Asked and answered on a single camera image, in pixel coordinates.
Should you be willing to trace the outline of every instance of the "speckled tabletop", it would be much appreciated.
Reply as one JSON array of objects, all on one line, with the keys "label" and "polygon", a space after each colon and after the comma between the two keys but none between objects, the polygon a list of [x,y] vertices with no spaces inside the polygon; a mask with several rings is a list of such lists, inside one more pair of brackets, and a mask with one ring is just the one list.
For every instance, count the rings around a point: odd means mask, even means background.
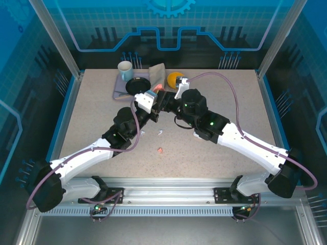
[{"label": "speckled tabletop", "polygon": [[[189,78],[214,70],[179,71]],[[267,112],[254,70],[215,70],[233,83],[240,103],[240,123],[248,133],[273,144]],[[77,96],[61,157],[84,148],[105,133],[119,109],[129,102],[112,98],[116,69],[87,69]],[[211,111],[232,122],[236,121],[235,102],[229,86],[219,77],[206,76],[191,83],[207,99]],[[234,178],[241,174],[261,172],[264,169],[252,160],[226,147],[197,139],[193,130],[184,130],[174,124],[174,114],[162,112],[158,123],[149,121],[145,134],[132,152],[98,163],[79,177],[179,177],[179,178]]]}]

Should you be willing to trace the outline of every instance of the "enclosure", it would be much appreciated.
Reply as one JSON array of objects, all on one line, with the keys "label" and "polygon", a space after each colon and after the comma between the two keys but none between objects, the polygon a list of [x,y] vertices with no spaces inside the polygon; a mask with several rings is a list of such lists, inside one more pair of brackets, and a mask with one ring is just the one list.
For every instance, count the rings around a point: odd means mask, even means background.
[{"label": "enclosure", "polygon": [[[326,11],[323,0],[0,1],[1,244],[325,244]],[[290,199],[262,193],[255,222],[237,223],[233,205],[216,204],[213,190],[263,168],[160,113],[133,154],[71,180],[96,175],[122,187],[112,217],[93,224],[91,205],[77,199],[49,212],[26,210],[35,162],[90,145],[129,106],[115,97],[117,65],[125,60],[140,75],[164,63],[166,75],[226,76],[242,128],[299,149],[317,188],[295,190]],[[236,121],[222,79],[202,77],[190,88],[206,96],[210,110]],[[312,180],[302,174],[299,185]]]}]

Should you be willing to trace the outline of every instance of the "vertical metal post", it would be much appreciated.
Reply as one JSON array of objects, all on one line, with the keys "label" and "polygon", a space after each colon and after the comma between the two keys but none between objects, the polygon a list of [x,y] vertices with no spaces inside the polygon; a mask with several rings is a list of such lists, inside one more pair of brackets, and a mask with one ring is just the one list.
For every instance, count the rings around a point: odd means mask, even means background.
[{"label": "vertical metal post", "polygon": [[290,11],[288,12],[281,28],[279,29],[277,35],[275,36],[275,39],[273,40],[266,56],[264,57],[261,65],[258,69],[260,79],[267,72],[269,66],[271,65],[272,61],[274,60],[275,56],[277,55],[279,49],[281,48],[282,44],[284,43],[289,32],[291,31],[294,23],[296,22],[298,16],[300,15],[303,7],[306,4],[306,2],[307,2],[307,0],[295,0],[294,1],[294,4],[292,5]]},{"label": "vertical metal post", "polygon": [[65,41],[63,40],[56,24],[54,23],[48,9],[44,5],[42,0],[29,0],[30,4],[32,5],[33,9],[35,10],[37,16],[41,20],[44,28],[48,32],[50,38],[52,39],[53,43],[55,44],[57,50],[59,51],[62,59],[66,63],[68,69],[71,71],[72,75],[78,79],[80,70],[69,51]]}]

